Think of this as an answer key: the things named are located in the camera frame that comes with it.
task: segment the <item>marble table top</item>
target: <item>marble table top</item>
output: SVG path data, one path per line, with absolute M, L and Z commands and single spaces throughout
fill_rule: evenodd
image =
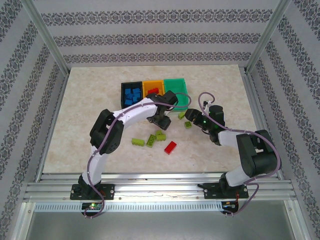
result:
M 215 96 L 221 105 L 227 127 L 256 130 L 243 81 L 237 65 L 184 66 L 118 66 L 74 67 L 63 96 L 53 137 L 45 160 L 44 173 L 81 173 L 90 156 L 89 132 L 104 109 L 121 109 L 121 83 L 184 78 L 193 102 L 199 109 L 198 95 L 204 91 Z M 178 113 L 168 114 L 172 120 L 165 131 L 166 141 L 153 148 L 132 145 L 131 139 L 147 142 L 159 128 L 147 120 L 127 128 L 121 144 L 105 166 L 106 173 L 177 173 L 224 172 L 240 165 L 238 150 L 216 146 L 201 129 L 192 125 L 185 129 Z M 166 146 L 177 147 L 168 155 Z

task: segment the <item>striped wall pattern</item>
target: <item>striped wall pattern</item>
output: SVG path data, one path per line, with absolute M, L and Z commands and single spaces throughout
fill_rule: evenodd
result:
M 320 239 L 318 11 L 315 0 L 290 3 L 251 73 L 312 239 Z
M 11 239 L 66 78 L 19 0 L 0 3 L 0 240 Z
M 120 0 L 110 6 L 93 1 L 89 8 L 74 0 L 54 4 L 37 0 L 35 4 L 71 67 L 115 63 L 244 67 L 278 4 L 278 0 L 271 0 L 252 7 L 250 1 L 211 4 L 201 0 L 196 8 L 183 0 L 163 2 L 162 8 L 148 0 Z

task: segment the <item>purple cable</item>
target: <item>purple cable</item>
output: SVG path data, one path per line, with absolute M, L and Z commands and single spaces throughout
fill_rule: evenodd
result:
M 257 136 L 258 138 L 262 139 L 265 143 L 267 143 L 271 148 L 272 150 L 274 151 L 274 154 L 276 156 L 276 160 L 277 160 L 277 164 L 276 164 L 276 168 L 274 169 L 274 171 L 272 171 L 271 173 L 268 173 L 266 175 L 262 175 L 262 176 L 257 176 L 257 177 L 253 177 L 252 179 L 249 179 L 248 181 L 244 182 L 244 184 L 248 185 L 248 186 L 252 186 L 252 185 L 256 185 L 256 190 L 254 191 L 254 193 L 251 195 L 251 197 L 248 199 L 248 201 L 246 201 L 246 203 L 235 213 L 232 213 L 231 211 L 228 211 L 228 210 L 224 210 L 225 212 L 228 212 L 229 214 L 226 213 L 226 216 L 234 216 L 234 215 L 237 215 L 239 214 L 240 212 L 242 212 L 246 207 L 247 205 L 251 202 L 251 200 L 255 197 L 256 193 L 258 192 L 259 190 L 259 184 L 258 183 L 251 183 L 252 181 L 256 180 L 256 179 L 261 179 L 261 178 L 267 178 L 267 177 L 270 177 L 272 176 L 273 174 L 275 174 L 279 168 L 280 168 L 280 164 L 281 164 L 281 160 L 280 160 L 280 155 L 276 149 L 276 147 L 268 140 L 266 139 L 264 136 L 261 136 L 260 134 L 254 132 L 254 131 L 248 131 L 248 130 L 240 130 L 240 129 L 231 129 L 231 128 L 228 128 L 228 127 L 225 127 L 223 125 L 221 125 L 220 123 L 218 123 L 217 121 L 215 121 L 214 119 L 212 119 L 206 112 L 205 110 L 203 109 L 202 105 L 201 105 L 201 101 L 200 101 L 200 98 L 202 95 L 204 94 L 208 94 L 210 95 L 212 98 L 213 98 L 213 101 L 211 103 L 213 103 L 215 101 L 215 96 L 210 93 L 210 92 L 207 92 L 207 91 L 204 91 L 202 92 L 199 97 L 198 97 L 198 103 L 199 103 L 199 106 L 200 106 L 200 109 L 201 111 L 203 112 L 203 114 L 208 118 L 210 119 L 212 122 L 214 122 L 215 124 L 217 124 L 219 127 L 223 128 L 224 130 L 228 130 L 230 132 L 237 132 L 237 133 L 246 133 L 246 134 L 252 134 L 252 135 L 255 135 Z
M 86 165 L 86 174 L 87 174 L 87 178 L 88 178 L 89 184 L 90 184 L 90 186 L 93 188 L 93 190 L 94 190 L 94 191 L 99 195 L 99 197 L 101 198 L 102 207 L 101 207 L 100 211 L 98 211 L 98 212 L 97 212 L 95 215 L 93 215 L 93 216 L 87 216 L 86 213 L 87 213 L 87 210 L 88 210 L 89 208 L 86 208 L 86 209 L 84 210 L 84 213 L 83 213 L 83 215 L 84 215 L 85 218 L 90 218 L 90 219 L 96 218 L 96 217 L 98 217 L 98 216 L 103 212 L 103 210 L 105 209 L 105 198 L 104 198 L 104 196 L 95 188 L 94 184 L 93 184 L 92 181 L 91 181 L 91 178 L 90 178 L 90 164 L 91 164 L 91 161 L 92 161 L 92 159 L 94 158 L 94 156 L 95 156 L 97 153 L 99 153 L 100 150 L 102 149 L 102 147 L 105 145 L 105 143 L 106 143 L 106 141 L 107 141 L 107 139 L 108 139 L 108 136 L 109 136 L 109 134 L 110 134 L 110 132 L 111 132 L 111 129 L 112 129 L 112 128 L 114 127 L 114 125 L 116 124 L 116 121 L 117 121 L 120 117 L 122 117 L 123 115 L 125 115 L 126 113 L 130 112 L 131 110 L 136 109 L 136 108 L 139 108 L 139 107 L 143 107 L 143 106 L 148 106 L 148 105 L 163 105 L 163 106 L 167 106 L 167 107 L 171 107 L 171 108 L 187 108 L 187 107 L 189 107 L 189 105 L 190 105 L 191 102 L 192 102 L 191 97 L 190 97 L 188 94 L 185 94 L 185 93 L 183 93 L 183 92 L 177 92 L 176 94 L 185 95 L 186 97 L 188 97 L 188 98 L 189 98 L 189 103 L 188 103 L 187 105 L 184 105 L 184 106 L 175 106 L 175 105 L 171 105 L 171 104 L 167 104 L 167 103 L 162 103 L 162 102 L 147 102 L 147 103 L 143 103 L 143 104 L 134 105 L 134 106 L 132 106 L 132 107 L 124 110 L 121 114 L 119 114 L 118 116 L 115 117 L 115 119 L 114 119 L 113 122 L 111 123 L 111 125 L 110 125 L 110 127 L 109 127 L 109 129 L 108 129 L 108 131 L 107 131 L 107 133 L 106 133 L 106 135 L 104 136 L 104 139 L 103 139 L 102 143 L 100 144 L 99 148 L 98 148 L 96 151 L 93 152 L 93 154 L 90 156 L 89 161 L 88 161 L 88 163 L 87 163 L 87 165 Z

